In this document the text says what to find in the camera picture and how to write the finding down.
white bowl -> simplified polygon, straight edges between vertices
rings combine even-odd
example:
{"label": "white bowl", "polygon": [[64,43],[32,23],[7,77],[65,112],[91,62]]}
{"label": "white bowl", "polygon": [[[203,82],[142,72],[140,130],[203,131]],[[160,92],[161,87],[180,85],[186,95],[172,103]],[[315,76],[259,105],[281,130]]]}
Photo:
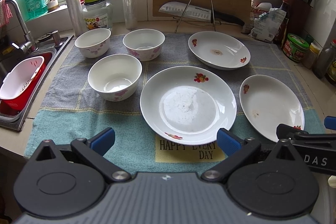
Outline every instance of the white bowl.
{"label": "white bowl", "polygon": [[189,38],[188,46],[201,62],[215,69],[238,69],[247,65],[251,59],[243,43],[220,32],[195,33]]}
{"label": "white bowl", "polygon": [[142,65],[128,54],[113,54],[102,58],[89,71],[87,80],[101,97],[122,101],[137,89]]}
{"label": "white bowl", "polygon": [[150,78],[140,109],[157,134],[184,145],[215,141],[217,131],[229,130],[237,114],[230,87],[214,73],[191,66],[168,68]]}
{"label": "white bowl", "polygon": [[140,61],[157,58],[165,41],[162,32],[153,29],[135,30],[124,36],[123,44],[128,53]]}
{"label": "white bowl", "polygon": [[76,39],[75,46],[84,57],[95,58],[109,49],[110,35],[111,31],[105,28],[87,31]]}
{"label": "white bowl", "polygon": [[284,123],[301,130],[305,127],[302,106],[292,90],[267,75],[253,75],[240,86],[241,107],[251,125],[261,135],[278,142],[277,126]]}

plate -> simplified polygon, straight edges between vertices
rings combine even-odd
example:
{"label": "plate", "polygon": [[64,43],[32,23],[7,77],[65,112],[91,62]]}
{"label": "plate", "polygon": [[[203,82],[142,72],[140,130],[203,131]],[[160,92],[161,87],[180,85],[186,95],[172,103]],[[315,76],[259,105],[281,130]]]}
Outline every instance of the plate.
{"label": "plate", "polygon": [[216,140],[237,114],[230,87],[214,73],[191,66],[172,67],[148,80],[140,96],[147,124],[161,137],[184,145]]}
{"label": "plate", "polygon": [[189,38],[188,46],[201,62],[215,69],[238,69],[247,65],[251,59],[243,43],[220,32],[195,33]]}
{"label": "plate", "polygon": [[281,81],[267,75],[253,75],[240,86],[239,99],[245,116],[261,135],[278,142],[281,123],[301,130],[305,115],[294,92]]}

cloth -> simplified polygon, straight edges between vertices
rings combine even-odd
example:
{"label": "cloth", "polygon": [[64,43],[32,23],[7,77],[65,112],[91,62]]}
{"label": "cloth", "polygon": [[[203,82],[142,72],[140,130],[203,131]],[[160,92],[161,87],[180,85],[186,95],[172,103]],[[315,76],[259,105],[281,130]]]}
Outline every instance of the cloth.
{"label": "cloth", "polygon": [[160,56],[143,62],[136,92],[121,102],[106,101],[90,88],[87,74],[99,59],[116,53],[127,53],[123,35],[111,37],[110,49],[101,57],[84,58],[73,48],[51,83],[33,122],[25,157],[29,158],[44,139],[67,144],[78,137],[93,137],[106,127],[115,130],[115,144],[105,158],[124,170],[135,172],[202,173],[224,159],[216,142],[202,146],[177,145],[159,137],[141,115],[139,99],[145,83],[157,72],[174,66],[189,65],[210,70],[232,89],[237,102],[237,117],[231,132],[240,138],[254,137],[271,143],[256,132],[245,117],[239,88],[251,75],[269,75],[285,83],[298,97],[305,114],[305,130],[324,133],[324,127],[299,80],[285,61],[285,55],[274,44],[242,41],[251,53],[251,61],[243,68],[223,71],[201,63],[188,47],[190,34],[166,34]]}
{"label": "cloth", "polygon": [[5,0],[0,0],[0,27],[7,25],[12,16],[8,4],[5,3]]}

countertop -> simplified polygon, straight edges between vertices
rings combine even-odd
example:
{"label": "countertop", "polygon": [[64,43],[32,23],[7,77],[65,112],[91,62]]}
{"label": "countertop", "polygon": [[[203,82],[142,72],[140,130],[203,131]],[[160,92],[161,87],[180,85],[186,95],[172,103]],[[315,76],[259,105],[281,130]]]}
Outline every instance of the countertop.
{"label": "countertop", "polygon": [[[176,27],[175,21],[141,21],[138,22],[137,29],[150,28],[163,33],[173,33]],[[252,39],[246,34],[241,33],[240,26],[223,24],[216,27],[217,31],[226,33],[236,38]],[[212,27],[200,27],[181,22],[178,33],[195,33],[199,31],[212,30]],[[125,23],[116,23],[113,25],[112,35],[127,34],[130,30],[125,28]],[[72,35],[73,30],[61,32],[61,36]],[[33,127],[33,121],[41,106],[42,100],[48,91],[48,88],[61,67],[63,61],[74,47],[75,39],[69,42],[63,53],[55,62],[44,81],[41,90],[36,96],[29,114],[24,122],[21,132],[12,131],[6,128],[0,128],[0,153],[18,161],[24,161],[23,154]],[[311,70],[308,70],[301,64],[294,63],[287,58],[291,70],[300,80],[303,88],[309,96],[317,114],[322,123],[326,116],[336,116],[336,87],[332,86],[326,79],[319,80]]]}

metal bolt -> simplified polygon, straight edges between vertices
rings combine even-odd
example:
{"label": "metal bolt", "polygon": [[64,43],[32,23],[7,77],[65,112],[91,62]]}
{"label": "metal bolt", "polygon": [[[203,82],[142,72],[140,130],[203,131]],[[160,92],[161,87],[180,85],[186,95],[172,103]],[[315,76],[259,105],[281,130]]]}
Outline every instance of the metal bolt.
{"label": "metal bolt", "polygon": [[221,174],[216,170],[208,170],[204,173],[204,176],[207,179],[218,179],[221,176]]}
{"label": "metal bolt", "polygon": [[125,180],[129,178],[129,174],[125,171],[117,171],[112,174],[112,178],[116,180]]}

